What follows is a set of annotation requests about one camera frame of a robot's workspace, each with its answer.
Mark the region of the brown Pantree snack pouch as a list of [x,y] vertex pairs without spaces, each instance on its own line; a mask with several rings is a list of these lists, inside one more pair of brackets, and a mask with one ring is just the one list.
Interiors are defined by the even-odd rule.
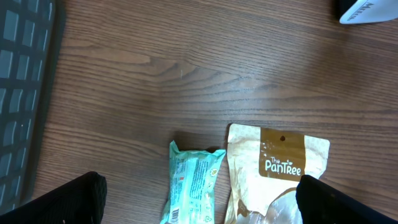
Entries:
[[231,124],[225,223],[301,223],[296,188],[303,175],[321,177],[329,148],[327,139]]

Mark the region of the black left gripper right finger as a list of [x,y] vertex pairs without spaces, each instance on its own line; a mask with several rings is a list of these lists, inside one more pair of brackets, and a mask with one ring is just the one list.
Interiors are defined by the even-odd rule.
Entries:
[[303,224],[397,224],[311,175],[301,177],[296,200]]

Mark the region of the green wet wipes pack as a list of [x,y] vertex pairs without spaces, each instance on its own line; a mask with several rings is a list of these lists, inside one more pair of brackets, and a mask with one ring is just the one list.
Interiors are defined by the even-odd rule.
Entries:
[[214,224],[215,184],[226,150],[181,151],[169,145],[169,195],[161,224]]

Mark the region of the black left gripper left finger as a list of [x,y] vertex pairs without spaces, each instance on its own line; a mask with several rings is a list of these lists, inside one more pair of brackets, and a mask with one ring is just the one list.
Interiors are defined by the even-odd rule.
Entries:
[[1,215],[1,224],[100,224],[106,196],[106,178],[90,171]]

